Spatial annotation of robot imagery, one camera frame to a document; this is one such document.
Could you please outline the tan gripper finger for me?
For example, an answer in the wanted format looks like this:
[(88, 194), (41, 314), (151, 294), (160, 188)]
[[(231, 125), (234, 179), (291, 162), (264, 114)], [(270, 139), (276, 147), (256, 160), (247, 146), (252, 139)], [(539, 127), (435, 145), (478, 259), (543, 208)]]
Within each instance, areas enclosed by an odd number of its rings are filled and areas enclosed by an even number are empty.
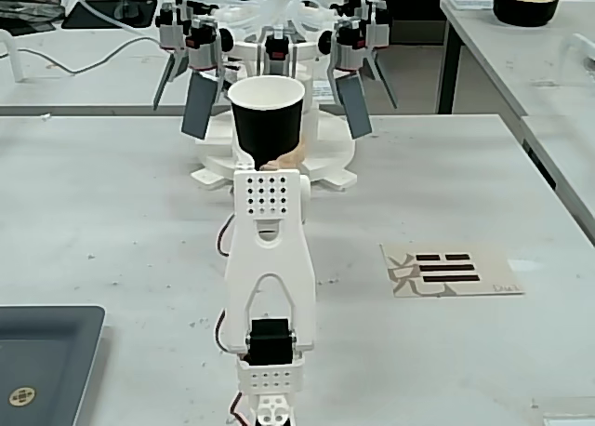
[(297, 146), (290, 152), (280, 155), (259, 168), (260, 171), (274, 171), (281, 169), (299, 169), (306, 158), (306, 141), (300, 135)]

